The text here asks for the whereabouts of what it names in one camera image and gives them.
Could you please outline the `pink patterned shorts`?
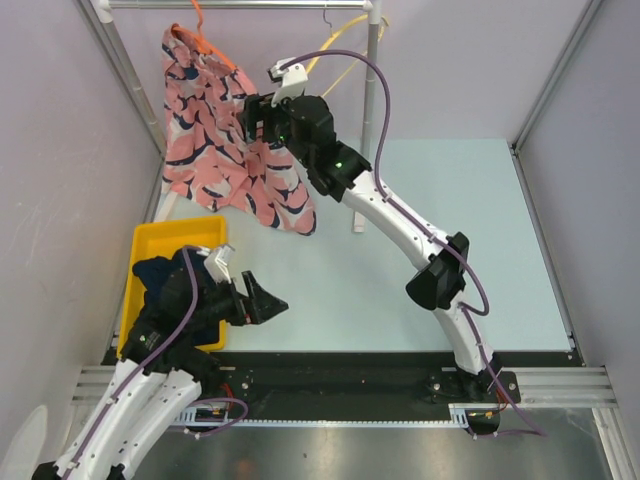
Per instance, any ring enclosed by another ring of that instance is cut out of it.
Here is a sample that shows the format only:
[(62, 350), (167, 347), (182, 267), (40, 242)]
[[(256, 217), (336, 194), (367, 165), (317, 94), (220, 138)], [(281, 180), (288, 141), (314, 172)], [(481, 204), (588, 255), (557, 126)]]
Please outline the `pink patterned shorts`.
[(162, 65), (165, 187), (213, 212), (234, 207), (312, 235), (315, 206), (294, 157), (277, 142), (245, 139), (240, 115), (257, 91), (245, 72), (178, 24), (163, 34)]

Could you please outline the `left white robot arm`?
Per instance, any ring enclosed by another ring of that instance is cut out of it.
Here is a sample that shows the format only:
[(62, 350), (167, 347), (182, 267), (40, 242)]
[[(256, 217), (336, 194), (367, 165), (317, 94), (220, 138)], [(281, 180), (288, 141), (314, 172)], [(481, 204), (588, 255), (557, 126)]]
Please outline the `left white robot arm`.
[(131, 479), (179, 414), (212, 402), (225, 381), (221, 363), (196, 339), (222, 322), (263, 324), (288, 304), (267, 292), (250, 271), (240, 292), (228, 272), (232, 248), (183, 246), (172, 257), (136, 262), (143, 307), (88, 423), (36, 479)]

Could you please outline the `navy blue shorts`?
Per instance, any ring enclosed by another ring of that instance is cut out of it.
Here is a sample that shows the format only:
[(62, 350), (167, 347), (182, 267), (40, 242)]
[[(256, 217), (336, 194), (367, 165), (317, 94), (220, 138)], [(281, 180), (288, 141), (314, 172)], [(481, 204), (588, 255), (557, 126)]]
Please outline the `navy blue shorts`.
[[(203, 299), (205, 291), (213, 289), (216, 284), (206, 272), (203, 258), (197, 255), (193, 248), (187, 248), (186, 252), (196, 278), (198, 303), (183, 332), (193, 333), (195, 346), (214, 350), (217, 345), (219, 347), (223, 345), (221, 322), (213, 327), (203, 325), (199, 320), (199, 301)], [(191, 277), (183, 248), (176, 250), (171, 258), (156, 256), (138, 261), (134, 264), (132, 271), (146, 289), (140, 312), (145, 308), (164, 311), (169, 322), (169, 332), (172, 332), (186, 314), (193, 296)]]

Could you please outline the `orange hanger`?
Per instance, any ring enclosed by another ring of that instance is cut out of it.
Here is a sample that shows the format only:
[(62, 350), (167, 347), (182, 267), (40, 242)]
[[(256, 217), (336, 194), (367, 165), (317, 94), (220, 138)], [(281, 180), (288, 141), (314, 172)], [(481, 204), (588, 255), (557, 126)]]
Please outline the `orange hanger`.
[(193, 32), (179, 24), (174, 24), (171, 27), (171, 31), (174, 34), (179, 34), (189, 38), (194, 43), (198, 53), (203, 55), (213, 55), (230, 70), (235, 70), (235, 63), (206, 38), (203, 30), (204, 15), (199, 2), (197, 0), (191, 0), (191, 5), (197, 15), (196, 31)]

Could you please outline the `cream yellow hanger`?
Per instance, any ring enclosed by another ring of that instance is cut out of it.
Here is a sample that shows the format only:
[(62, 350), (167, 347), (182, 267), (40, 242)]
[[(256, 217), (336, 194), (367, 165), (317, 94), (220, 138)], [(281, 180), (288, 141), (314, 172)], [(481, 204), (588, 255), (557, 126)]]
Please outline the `cream yellow hanger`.
[[(387, 15), (381, 14), (379, 19), (379, 23), (377, 24), (377, 34), (375, 37), (374, 46), (378, 46), (378, 44), (382, 41), (383, 37), (386, 34), (386, 31), (390, 27), (390, 20)], [(363, 56), (366, 56), (369, 53), (369, 49), (372, 47), (367, 47), (365, 45), (367, 37), (367, 27), (369, 26), (369, 15), (362, 14), (358, 16), (354, 16), (353, 18), (347, 20), (339, 27), (330, 27), (328, 38), (322, 43), (322, 45), (318, 48), (320, 51), (325, 50), (352, 50), (358, 51)], [(312, 77), (312, 72), (317, 69), (319, 64), (327, 63), (328, 59), (322, 59), (320, 57), (309, 60), (306, 65), (306, 71), (309, 78)], [(321, 80), (322, 85), (326, 88), (320, 94), (323, 98), (328, 98), (335, 90), (339, 90), (341, 84), (345, 83), (346, 79), (352, 75), (352, 73), (357, 71), (360, 67), (358, 64), (360, 62), (357, 59), (353, 59), (351, 57), (347, 59), (343, 59), (340, 64), (344, 69), (338, 70), (337, 67), (333, 68), (333, 70), (329, 69), (325, 73), (331, 73), (333, 75), (332, 82), (329, 83), (328, 79)]]

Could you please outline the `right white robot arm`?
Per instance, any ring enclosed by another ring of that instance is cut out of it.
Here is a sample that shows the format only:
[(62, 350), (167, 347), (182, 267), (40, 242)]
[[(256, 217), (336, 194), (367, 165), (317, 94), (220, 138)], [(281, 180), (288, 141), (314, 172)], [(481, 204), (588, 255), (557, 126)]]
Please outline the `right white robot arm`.
[(465, 299), (469, 240), (449, 235), (408, 207), (385, 185), (371, 164), (340, 141), (328, 104), (301, 95), (276, 102), (272, 95), (251, 95), (240, 115), (245, 138), (285, 147), (304, 167), (311, 185), (362, 214), (409, 259), (416, 273), (405, 290), (431, 311), (449, 340), (463, 393), (484, 401), (497, 389), (501, 364), (487, 346)]

